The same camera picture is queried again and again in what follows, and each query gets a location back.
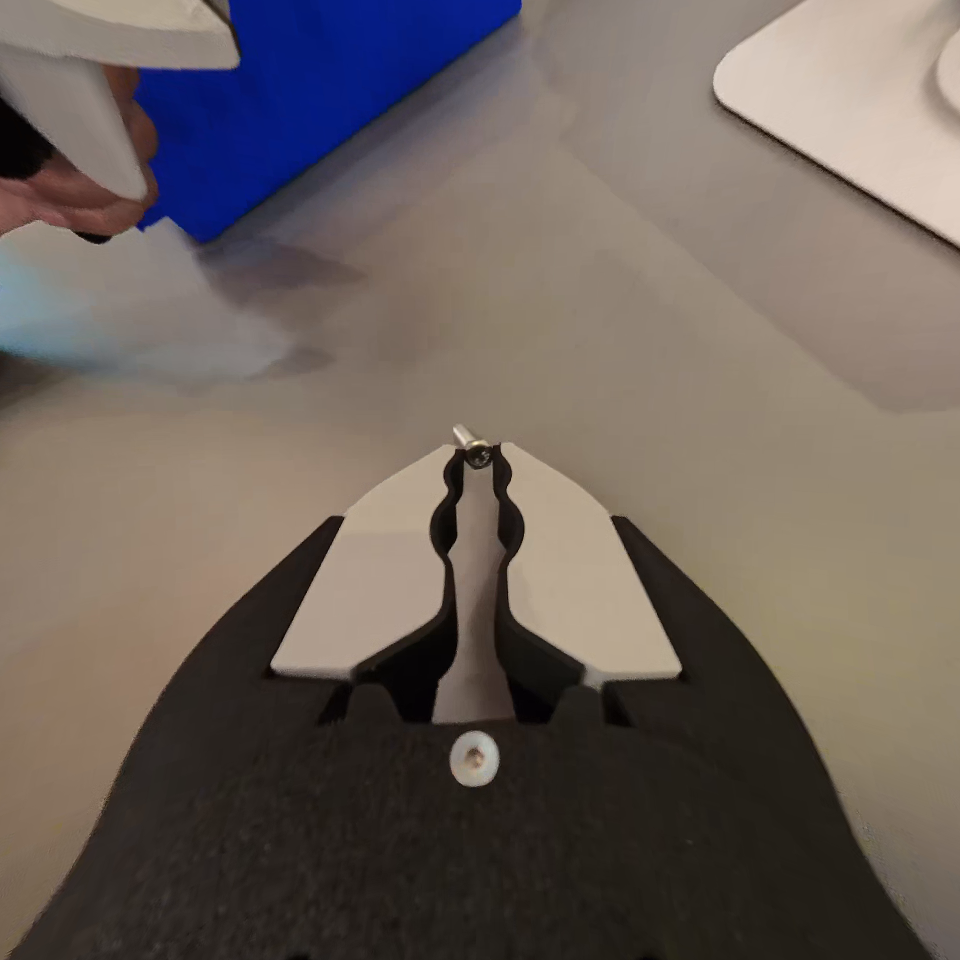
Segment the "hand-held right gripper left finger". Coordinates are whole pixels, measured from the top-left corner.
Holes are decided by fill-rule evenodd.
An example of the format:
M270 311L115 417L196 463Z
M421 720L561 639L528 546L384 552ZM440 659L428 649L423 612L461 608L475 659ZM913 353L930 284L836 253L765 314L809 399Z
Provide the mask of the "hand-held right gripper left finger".
M341 518L271 671L379 684L400 710L432 710L457 652L450 550L464 453L445 444L391 474Z

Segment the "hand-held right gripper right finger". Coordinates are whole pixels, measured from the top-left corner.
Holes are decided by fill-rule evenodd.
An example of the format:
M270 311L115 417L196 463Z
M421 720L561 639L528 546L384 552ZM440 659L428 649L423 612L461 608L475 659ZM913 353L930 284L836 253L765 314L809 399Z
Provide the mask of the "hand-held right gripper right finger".
M515 444L493 451L494 646L510 689L552 710L572 687L678 678L681 661L618 532L582 486Z

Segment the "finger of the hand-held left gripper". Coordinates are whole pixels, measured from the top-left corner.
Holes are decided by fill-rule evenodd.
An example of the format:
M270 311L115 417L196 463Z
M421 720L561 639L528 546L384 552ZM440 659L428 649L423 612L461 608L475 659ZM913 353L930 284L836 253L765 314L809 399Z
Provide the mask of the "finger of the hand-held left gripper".
M3 1L4 45L107 66L227 70L229 17L204 1Z

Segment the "steel bolt with nut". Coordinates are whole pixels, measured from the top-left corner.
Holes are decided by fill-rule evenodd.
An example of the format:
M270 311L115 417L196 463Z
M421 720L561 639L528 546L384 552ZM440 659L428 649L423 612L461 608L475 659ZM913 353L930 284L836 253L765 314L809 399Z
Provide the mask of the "steel bolt with nut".
M456 447L462 452L463 462L479 472L488 469L495 461L498 445L482 438L462 423L452 427Z

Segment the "blue plastic bin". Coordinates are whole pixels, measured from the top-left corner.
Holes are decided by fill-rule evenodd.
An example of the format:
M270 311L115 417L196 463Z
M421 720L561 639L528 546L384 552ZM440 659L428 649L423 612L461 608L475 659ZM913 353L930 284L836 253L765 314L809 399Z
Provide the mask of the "blue plastic bin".
M515 18L521 1L229 2L231 70L139 71L158 135L145 231L217 238Z

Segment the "grey desk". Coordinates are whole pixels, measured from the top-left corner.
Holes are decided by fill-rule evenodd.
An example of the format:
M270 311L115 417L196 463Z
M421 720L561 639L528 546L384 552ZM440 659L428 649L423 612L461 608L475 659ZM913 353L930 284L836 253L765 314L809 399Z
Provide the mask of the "grey desk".
M2 346L287 334L257 378L2 358L2 958L199 639L461 423L739 626L958 958L958 252L744 126L767 2L529 2L207 248L2 242Z

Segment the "person's left hand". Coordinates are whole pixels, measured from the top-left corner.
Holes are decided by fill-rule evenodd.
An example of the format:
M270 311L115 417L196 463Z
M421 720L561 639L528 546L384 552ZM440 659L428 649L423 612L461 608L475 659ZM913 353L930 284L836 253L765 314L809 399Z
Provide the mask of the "person's left hand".
M135 228L156 203L159 187L151 167L159 149L156 127L137 100L138 69L102 66L147 185L143 198L117 196L54 155L27 180L1 180L1 234L43 223L74 234L113 237Z

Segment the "white document stand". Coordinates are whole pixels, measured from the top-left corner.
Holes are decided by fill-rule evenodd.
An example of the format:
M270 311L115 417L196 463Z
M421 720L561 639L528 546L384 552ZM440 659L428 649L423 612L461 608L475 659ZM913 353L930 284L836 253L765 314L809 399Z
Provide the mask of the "white document stand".
M959 6L806 1L717 65L751 126L959 246Z

